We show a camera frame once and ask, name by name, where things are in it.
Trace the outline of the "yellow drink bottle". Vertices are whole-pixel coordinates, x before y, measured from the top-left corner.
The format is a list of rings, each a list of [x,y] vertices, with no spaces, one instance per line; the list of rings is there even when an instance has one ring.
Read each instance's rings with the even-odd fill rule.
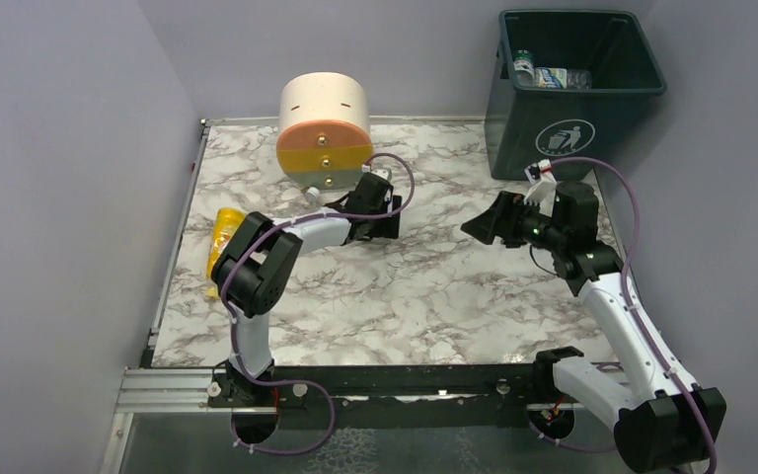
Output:
[[[222,207],[218,210],[211,234],[211,244],[208,255],[208,262],[205,269],[205,276],[207,278],[209,287],[205,292],[205,296],[208,299],[216,299],[218,297],[218,290],[215,283],[211,279],[211,273],[220,257],[225,246],[233,237],[236,230],[242,224],[246,214],[239,209],[233,207]]]

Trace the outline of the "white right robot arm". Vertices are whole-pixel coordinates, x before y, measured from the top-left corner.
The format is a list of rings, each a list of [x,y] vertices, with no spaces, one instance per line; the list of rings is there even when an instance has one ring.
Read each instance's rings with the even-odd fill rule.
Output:
[[[555,187],[550,215],[524,195],[501,192],[461,229],[486,245],[501,240],[507,248],[548,251],[628,379],[621,385],[573,347],[550,350],[533,364],[541,395],[568,395],[582,404],[612,432],[617,452],[637,473],[712,459],[726,401],[683,367],[640,309],[623,261],[598,238],[598,210],[592,187],[564,182]]]

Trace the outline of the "clear bottle green-white label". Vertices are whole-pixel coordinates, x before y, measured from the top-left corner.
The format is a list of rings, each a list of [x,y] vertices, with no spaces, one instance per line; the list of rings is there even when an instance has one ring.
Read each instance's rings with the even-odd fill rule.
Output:
[[[543,89],[591,89],[592,74],[584,69],[537,67],[534,85]]]

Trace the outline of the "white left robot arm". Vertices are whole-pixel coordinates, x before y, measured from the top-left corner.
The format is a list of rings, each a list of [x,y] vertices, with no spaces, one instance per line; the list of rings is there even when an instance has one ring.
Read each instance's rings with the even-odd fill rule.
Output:
[[[231,314],[227,371],[250,393],[271,385],[269,312],[286,289],[297,259],[358,241],[397,239],[403,198],[390,171],[364,173],[355,188],[319,212],[272,219],[243,217],[210,271]]]

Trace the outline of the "crushed clear bottle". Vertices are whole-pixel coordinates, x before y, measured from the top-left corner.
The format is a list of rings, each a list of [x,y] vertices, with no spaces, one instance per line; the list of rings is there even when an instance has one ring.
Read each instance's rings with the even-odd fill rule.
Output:
[[[332,203],[340,196],[337,192],[331,192],[329,190],[319,190],[316,187],[308,187],[303,190],[303,197],[305,200],[313,206],[324,206]]]

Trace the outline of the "clear bottle green cap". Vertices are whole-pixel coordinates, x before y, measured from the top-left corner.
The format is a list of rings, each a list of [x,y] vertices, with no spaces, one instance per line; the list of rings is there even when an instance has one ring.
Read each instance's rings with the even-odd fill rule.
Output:
[[[534,56],[527,49],[516,49],[512,54],[512,64],[517,84],[521,87],[535,86]]]

